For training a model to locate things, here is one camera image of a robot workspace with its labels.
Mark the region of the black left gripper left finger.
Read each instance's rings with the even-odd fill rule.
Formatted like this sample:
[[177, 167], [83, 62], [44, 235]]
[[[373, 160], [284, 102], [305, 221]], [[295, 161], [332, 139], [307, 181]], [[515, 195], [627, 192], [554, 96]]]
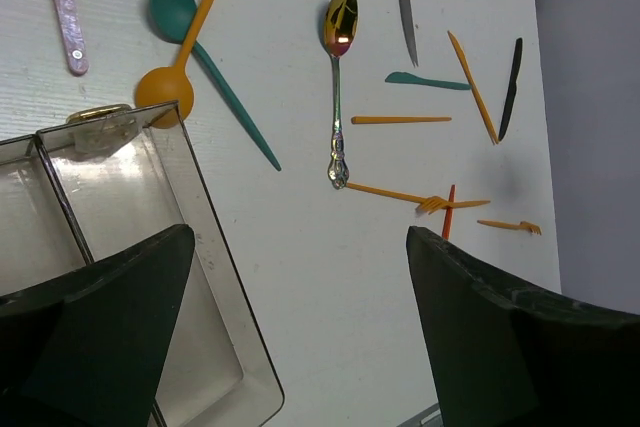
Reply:
[[2, 296], [2, 425], [147, 425], [194, 250], [176, 224]]

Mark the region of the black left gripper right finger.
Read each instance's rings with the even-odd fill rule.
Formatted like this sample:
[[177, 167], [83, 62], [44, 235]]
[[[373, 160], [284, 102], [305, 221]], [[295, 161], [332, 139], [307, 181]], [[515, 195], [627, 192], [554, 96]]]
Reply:
[[447, 426], [635, 426], [639, 318], [571, 299], [424, 227], [409, 272]]

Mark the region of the small orange plastic fork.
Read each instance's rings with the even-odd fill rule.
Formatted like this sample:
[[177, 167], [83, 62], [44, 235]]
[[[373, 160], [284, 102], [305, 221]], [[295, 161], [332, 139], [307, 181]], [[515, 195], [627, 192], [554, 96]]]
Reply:
[[530, 223], [530, 222], [527, 222], [527, 221], [521, 221], [521, 222], [515, 224], [515, 223], [507, 223], [507, 222], [495, 221], [495, 220], [479, 219], [477, 221], [477, 223], [480, 224], [480, 225], [493, 227], [493, 228], [498, 228], [498, 229], [514, 230], [514, 231], [526, 231], [526, 232], [529, 232], [531, 234], [536, 234], [536, 235], [541, 235], [542, 234], [542, 230], [538, 225]]

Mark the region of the dark orange plastic fork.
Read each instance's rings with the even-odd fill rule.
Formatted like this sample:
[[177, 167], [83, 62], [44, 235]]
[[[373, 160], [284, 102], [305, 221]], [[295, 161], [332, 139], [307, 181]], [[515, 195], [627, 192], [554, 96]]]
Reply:
[[[453, 203], [455, 201], [455, 193], [456, 193], [456, 185], [452, 184], [449, 192], [449, 197], [448, 197], [448, 201], [450, 203]], [[447, 207], [444, 223], [443, 223], [443, 230], [442, 230], [442, 238], [445, 240], [449, 239], [452, 220], [453, 220], [453, 208]]]

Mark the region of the orange plastic spoon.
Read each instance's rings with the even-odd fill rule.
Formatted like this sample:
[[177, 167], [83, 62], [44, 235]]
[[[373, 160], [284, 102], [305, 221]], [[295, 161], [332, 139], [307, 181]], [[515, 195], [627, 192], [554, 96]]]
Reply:
[[177, 108], [166, 111], [154, 120], [152, 126], [155, 128], [174, 127], [180, 123], [184, 116], [191, 113], [194, 104], [194, 91], [186, 75], [186, 63], [213, 2], [214, 0], [200, 1], [174, 64], [149, 71], [136, 87], [134, 102], [137, 108], [172, 102], [173, 100], [178, 103]]

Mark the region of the teal plastic spoon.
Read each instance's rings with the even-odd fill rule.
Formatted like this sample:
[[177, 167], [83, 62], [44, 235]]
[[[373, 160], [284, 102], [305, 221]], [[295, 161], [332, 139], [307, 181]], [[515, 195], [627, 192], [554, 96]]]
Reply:
[[[149, 0], [148, 10], [156, 32], [168, 42], [181, 44], [186, 38], [197, 6], [195, 0]], [[271, 165], [277, 171], [281, 171], [281, 165], [266, 139], [206, 49], [199, 42], [195, 42], [192, 53], [251, 140]]]

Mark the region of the iridescent metal spoon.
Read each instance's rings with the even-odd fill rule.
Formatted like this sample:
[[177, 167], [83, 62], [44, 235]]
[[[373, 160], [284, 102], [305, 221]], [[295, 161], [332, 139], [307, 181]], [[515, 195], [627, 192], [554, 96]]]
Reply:
[[324, 46], [331, 61], [333, 100], [331, 160], [327, 174], [336, 190], [344, 188], [349, 179], [344, 153], [339, 61], [354, 41], [357, 23], [357, 0], [330, 0], [323, 24]]

